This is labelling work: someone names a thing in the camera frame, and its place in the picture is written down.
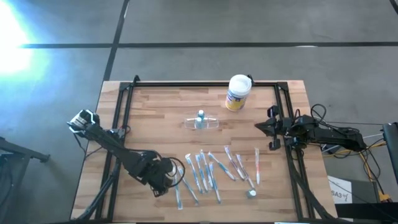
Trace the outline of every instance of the wooden table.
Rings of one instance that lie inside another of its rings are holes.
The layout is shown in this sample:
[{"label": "wooden table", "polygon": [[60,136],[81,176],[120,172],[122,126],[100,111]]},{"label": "wooden table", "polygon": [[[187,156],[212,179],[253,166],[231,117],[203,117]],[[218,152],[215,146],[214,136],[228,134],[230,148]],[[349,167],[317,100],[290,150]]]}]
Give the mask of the wooden table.
[{"label": "wooden table", "polygon": [[[116,98],[120,82],[104,82],[97,107],[101,126],[112,125]],[[303,81],[288,81],[294,110],[309,114],[310,107]],[[269,87],[253,87],[246,106],[240,112],[225,108],[225,87],[177,88],[144,87],[134,88],[129,125],[131,132],[126,137],[126,147],[134,149],[155,149],[163,156],[175,156],[185,162],[184,155],[197,154],[200,149],[211,151],[237,177],[229,163],[224,145],[229,145],[233,154],[240,154],[249,175],[255,181],[254,147],[260,149],[261,184],[256,185],[257,197],[247,199],[247,182],[233,182],[218,166],[215,177],[220,189],[222,204],[217,204],[214,191],[200,195],[193,181],[191,168],[187,167],[186,179],[199,198],[196,207],[192,196],[181,184],[183,210],[177,210],[175,190],[155,198],[149,186],[143,186],[130,177],[124,169],[118,186],[115,204],[115,222],[272,222],[296,221],[292,188],[285,150],[268,149],[271,140],[254,127],[255,123],[267,119],[266,110],[276,105],[274,90]],[[220,119],[216,129],[191,130],[183,125],[186,113],[195,114],[199,109]],[[98,148],[90,143],[88,152]],[[72,218],[79,216],[94,196],[101,183],[106,151],[91,155],[83,165]],[[322,155],[318,147],[308,146],[304,155],[310,188],[320,203],[336,216],[335,205]]]}]

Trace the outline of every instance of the gray floor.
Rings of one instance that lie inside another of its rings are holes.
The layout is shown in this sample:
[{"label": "gray floor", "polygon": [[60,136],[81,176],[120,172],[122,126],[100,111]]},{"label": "gray floor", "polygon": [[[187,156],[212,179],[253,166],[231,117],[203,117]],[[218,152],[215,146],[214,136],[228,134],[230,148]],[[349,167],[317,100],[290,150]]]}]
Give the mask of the gray floor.
[{"label": "gray floor", "polygon": [[[26,44],[111,43],[123,0],[6,3],[0,10],[10,7],[12,13],[5,14],[14,15]],[[11,34],[2,35],[0,44],[14,41]],[[389,1],[131,0],[121,37],[124,43],[361,41],[398,41],[398,15]],[[11,52],[12,57],[0,52],[0,69],[8,68],[0,70],[0,136],[51,154],[47,164],[31,162],[9,223],[68,220],[83,152],[65,122],[80,109],[96,108],[109,52],[24,49]],[[386,123],[397,121],[397,58],[398,47],[119,49],[111,80],[134,75],[143,80],[226,80],[237,73],[302,79],[310,103],[327,106],[327,120]],[[19,71],[10,67],[15,61]],[[356,128],[366,136],[381,127]],[[374,154],[381,184],[396,201],[387,148]],[[367,180],[358,157],[325,159],[325,164],[335,177]]]}]

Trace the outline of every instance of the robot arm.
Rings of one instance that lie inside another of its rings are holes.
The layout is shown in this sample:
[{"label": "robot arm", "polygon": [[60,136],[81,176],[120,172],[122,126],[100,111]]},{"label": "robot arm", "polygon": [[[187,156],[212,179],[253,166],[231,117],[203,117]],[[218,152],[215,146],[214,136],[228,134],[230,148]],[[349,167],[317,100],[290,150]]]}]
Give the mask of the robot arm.
[{"label": "robot arm", "polygon": [[267,110],[269,119],[266,122],[255,124],[266,136],[272,136],[270,150],[280,148],[280,139],[277,135],[287,137],[286,143],[293,148],[305,149],[308,143],[336,144],[346,149],[359,152],[367,148],[362,134],[353,128],[320,127],[320,122],[315,118],[303,115],[298,118],[276,119],[278,107],[272,106]]},{"label": "robot arm", "polygon": [[96,141],[116,156],[131,177],[143,185],[148,183],[151,186],[155,197],[166,194],[173,187],[171,177],[176,174],[177,168],[170,158],[164,158],[156,151],[126,149],[121,142],[124,133],[119,135],[116,130],[104,130],[97,114],[81,110],[68,125],[74,134]]}]

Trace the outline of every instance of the toothbrush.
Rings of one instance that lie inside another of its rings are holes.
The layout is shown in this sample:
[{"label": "toothbrush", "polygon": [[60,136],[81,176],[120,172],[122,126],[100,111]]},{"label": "toothbrush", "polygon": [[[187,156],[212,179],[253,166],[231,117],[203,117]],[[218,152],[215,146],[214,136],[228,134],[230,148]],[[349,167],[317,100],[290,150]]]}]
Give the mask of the toothbrush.
[{"label": "toothbrush", "polygon": [[245,180],[244,175],[242,174],[242,171],[239,169],[239,167],[236,165],[235,161],[232,159],[231,153],[229,151],[229,147],[228,146],[224,146],[225,152],[229,158],[229,160],[231,161],[232,165],[234,166],[234,168],[236,169],[236,171],[238,172],[239,176]]},{"label": "toothbrush", "polygon": [[221,203],[220,193],[218,192],[217,182],[216,182],[216,179],[214,178],[214,173],[213,173],[213,162],[210,162],[209,166],[210,166],[210,175],[211,175],[211,178],[213,179],[213,185],[214,185],[214,189],[216,191],[217,201],[218,201],[218,203]]},{"label": "toothbrush", "polygon": [[203,173],[203,169],[200,167],[200,156],[199,156],[199,154],[196,154],[195,158],[197,159],[197,164],[198,164],[201,180],[203,182],[203,185],[205,186],[205,192],[207,193],[208,189],[207,189],[206,179],[205,179],[205,175]]},{"label": "toothbrush", "polygon": [[218,163],[218,165],[222,168],[222,170],[226,173],[226,175],[228,175],[229,178],[231,178],[233,181],[236,180],[234,175],[232,175],[232,173],[224,166],[224,164],[222,164],[218,159],[216,159],[216,157],[214,157],[214,155],[211,152],[209,152],[208,155],[210,158],[214,159]]},{"label": "toothbrush", "polygon": [[197,171],[195,170],[195,167],[193,166],[193,163],[192,163],[192,161],[191,161],[190,156],[191,156],[191,154],[187,154],[187,155],[185,155],[185,158],[186,158],[186,160],[187,160],[187,163],[188,163],[189,165],[191,165],[191,167],[192,167],[193,177],[195,178],[195,182],[197,183],[199,192],[200,192],[201,194],[203,194],[203,191],[202,191],[202,189],[201,189],[201,187],[200,187],[200,183],[199,183],[199,180],[198,180]]},{"label": "toothbrush", "polygon": [[257,179],[257,185],[260,185],[260,165],[259,165],[259,157],[260,157],[260,152],[258,148],[254,148],[254,153],[256,154],[256,179]]},{"label": "toothbrush", "polygon": [[200,149],[200,157],[201,157],[201,159],[203,159],[203,161],[205,161],[206,175],[207,175],[207,178],[209,179],[209,184],[210,184],[210,187],[211,187],[210,189],[212,189],[213,188],[213,181],[211,180],[209,165],[207,164],[206,156],[205,156],[205,153],[203,152],[202,149]]},{"label": "toothbrush", "polygon": [[241,155],[237,154],[237,155],[236,155],[236,158],[238,159],[239,165],[241,166],[244,175],[246,175],[246,177],[248,178],[248,182],[249,182],[249,184],[250,184],[250,187],[251,187],[252,189],[255,189],[255,188],[254,188],[253,181],[251,181],[249,174],[246,172],[246,170],[245,170],[244,167],[243,167]]},{"label": "toothbrush", "polygon": [[[177,175],[174,175],[174,183],[177,183]],[[179,210],[182,210],[182,201],[180,198],[180,189],[178,187],[178,184],[175,186],[175,196],[177,198],[177,208]]]},{"label": "toothbrush", "polygon": [[[182,176],[183,170],[182,170],[181,166],[178,167],[178,171],[180,172],[180,175]],[[198,200],[197,196],[195,195],[193,189],[191,188],[191,185],[185,180],[184,177],[182,178],[182,181],[184,182],[187,189],[191,192],[191,195],[192,195],[193,199],[195,200],[195,205],[199,205],[199,200]]]}]

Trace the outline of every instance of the white sign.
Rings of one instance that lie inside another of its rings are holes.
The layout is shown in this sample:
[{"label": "white sign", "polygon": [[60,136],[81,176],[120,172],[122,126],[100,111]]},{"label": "white sign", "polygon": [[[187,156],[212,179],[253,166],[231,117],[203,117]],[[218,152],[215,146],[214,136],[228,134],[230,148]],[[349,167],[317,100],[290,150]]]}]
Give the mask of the white sign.
[{"label": "white sign", "polygon": [[335,203],[353,203],[351,182],[328,176],[331,196]]}]

